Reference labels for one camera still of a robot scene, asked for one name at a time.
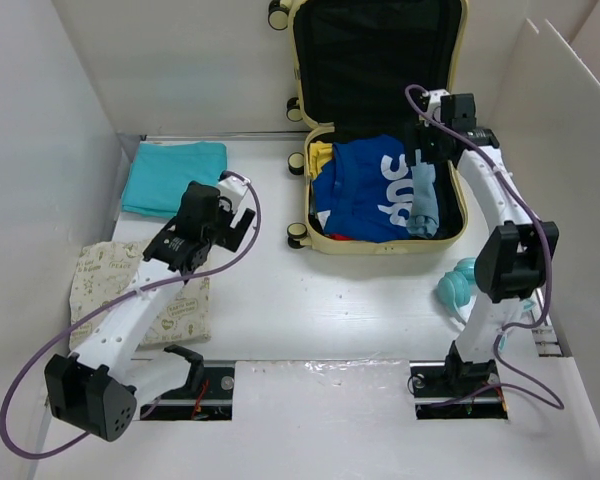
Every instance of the suitcase lid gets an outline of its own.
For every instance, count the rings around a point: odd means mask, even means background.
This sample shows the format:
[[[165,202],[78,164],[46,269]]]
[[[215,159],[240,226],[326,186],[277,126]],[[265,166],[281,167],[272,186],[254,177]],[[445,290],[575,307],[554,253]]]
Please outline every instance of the suitcase lid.
[[[466,0],[296,0],[290,30],[304,121],[415,117],[404,89],[449,88],[466,10]]]

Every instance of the teal headphones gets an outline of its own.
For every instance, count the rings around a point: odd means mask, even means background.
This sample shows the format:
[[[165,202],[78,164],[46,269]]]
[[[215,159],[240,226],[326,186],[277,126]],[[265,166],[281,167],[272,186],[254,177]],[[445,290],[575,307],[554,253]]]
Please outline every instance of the teal headphones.
[[[459,308],[468,305],[471,300],[471,286],[476,284],[475,263],[475,258],[460,260],[452,272],[444,274],[436,288],[440,303],[464,325],[467,320],[460,315]]]

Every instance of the yellow suitcase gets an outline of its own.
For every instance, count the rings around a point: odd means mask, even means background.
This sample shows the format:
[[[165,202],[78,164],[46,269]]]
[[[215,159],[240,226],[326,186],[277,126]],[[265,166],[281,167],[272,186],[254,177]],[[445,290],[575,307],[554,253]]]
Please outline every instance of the yellow suitcase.
[[[305,178],[304,219],[287,229],[292,248],[328,254],[398,254],[448,248],[466,227],[467,208],[451,163],[436,166],[440,227],[433,239],[386,243],[333,240],[312,211],[309,145],[348,142],[386,133],[402,140],[417,121],[404,98],[412,83],[451,88],[467,15],[466,0],[273,0],[269,24],[289,28],[298,97],[287,117],[311,129],[291,173]]]

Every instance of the white table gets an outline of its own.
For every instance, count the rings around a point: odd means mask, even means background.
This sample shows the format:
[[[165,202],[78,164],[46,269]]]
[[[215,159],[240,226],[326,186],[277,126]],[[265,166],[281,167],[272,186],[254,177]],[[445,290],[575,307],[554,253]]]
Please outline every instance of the white table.
[[[302,219],[303,187],[286,158],[302,143],[225,143],[230,168],[260,194],[262,236],[241,263],[212,278],[212,338],[190,348],[208,360],[250,361],[237,364],[233,420],[139,422],[113,444],[90,438],[43,461],[36,479],[600,479],[600,430],[575,363],[539,358],[529,332],[516,332],[506,355],[554,387],[565,412],[509,393],[508,422],[415,419],[404,359],[444,358],[460,330],[433,289],[487,238],[466,184],[469,226],[445,252],[295,251],[286,226]],[[149,238],[161,225],[123,213],[114,239]],[[228,258],[212,251],[213,266]],[[371,360],[316,361],[325,359]],[[74,434],[52,421],[45,450]]]

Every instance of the blue t-shirt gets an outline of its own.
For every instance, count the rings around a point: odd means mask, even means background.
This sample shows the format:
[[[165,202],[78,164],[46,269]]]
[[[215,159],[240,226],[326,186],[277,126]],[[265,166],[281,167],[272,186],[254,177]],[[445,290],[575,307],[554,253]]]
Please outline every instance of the blue t-shirt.
[[[316,210],[330,211],[324,233],[356,240],[406,240],[413,174],[404,146],[388,135],[334,143],[334,161],[313,182]]]

